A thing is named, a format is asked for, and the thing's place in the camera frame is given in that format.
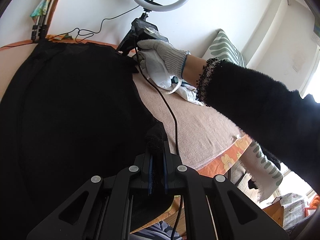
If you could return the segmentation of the right forearm black sleeve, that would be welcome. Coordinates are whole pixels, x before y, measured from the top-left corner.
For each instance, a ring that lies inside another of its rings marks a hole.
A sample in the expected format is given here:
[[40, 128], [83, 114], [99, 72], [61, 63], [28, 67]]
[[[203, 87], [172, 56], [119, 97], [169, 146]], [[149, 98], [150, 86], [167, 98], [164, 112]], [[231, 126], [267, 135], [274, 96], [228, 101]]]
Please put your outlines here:
[[[197, 91], [205, 65], [206, 60], [187, 56], [182, 77]], [[245, 133], [319, 192], [319, 103], [310, 95], [301, 98], [298, 91], [255, 70], [241, 75], [258, 121], [246, 125]]]

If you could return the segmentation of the right gloved hand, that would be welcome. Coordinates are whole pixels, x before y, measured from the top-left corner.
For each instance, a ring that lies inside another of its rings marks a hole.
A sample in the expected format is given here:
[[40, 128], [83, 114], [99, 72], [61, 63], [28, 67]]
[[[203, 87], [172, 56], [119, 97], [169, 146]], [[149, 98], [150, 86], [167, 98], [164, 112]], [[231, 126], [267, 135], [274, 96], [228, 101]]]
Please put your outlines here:
[[170, 88], [173, 77], [182, 82], [189, 51], [176, 49], [163, 40], [142, 40], [137, 42], [137, 47], [138, 55], [142, 57], [141, 67], [158, 87]]

